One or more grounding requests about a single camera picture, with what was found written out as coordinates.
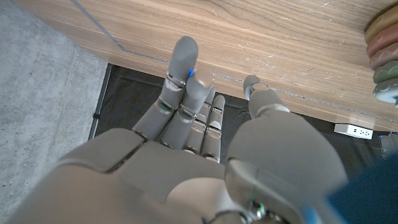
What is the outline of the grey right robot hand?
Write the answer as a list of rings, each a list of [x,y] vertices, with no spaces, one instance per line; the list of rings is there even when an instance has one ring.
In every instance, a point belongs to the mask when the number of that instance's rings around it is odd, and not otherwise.
[[[243,85],[251,118],[220,163],[224,98],[197,57],[182,37],[137,124],[64,155],[8,222],[343,223],[328,201],[348,181],[336,150],[254,75]]]

